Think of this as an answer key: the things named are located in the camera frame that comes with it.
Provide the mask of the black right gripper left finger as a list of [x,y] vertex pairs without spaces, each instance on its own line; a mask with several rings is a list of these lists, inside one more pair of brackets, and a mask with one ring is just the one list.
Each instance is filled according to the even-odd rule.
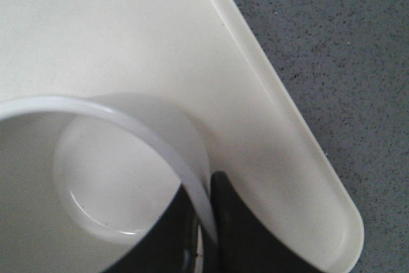
[[148,234],[112,266],[113,272],[193,272],[199,221],[180,187]]

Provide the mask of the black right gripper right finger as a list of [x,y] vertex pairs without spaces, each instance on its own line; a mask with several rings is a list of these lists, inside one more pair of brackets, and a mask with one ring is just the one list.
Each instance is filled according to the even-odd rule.
[[315,271],[262,225],[222,171],[212,175],[210,199],[218,231],[218,244],[209,242],[210,272]]

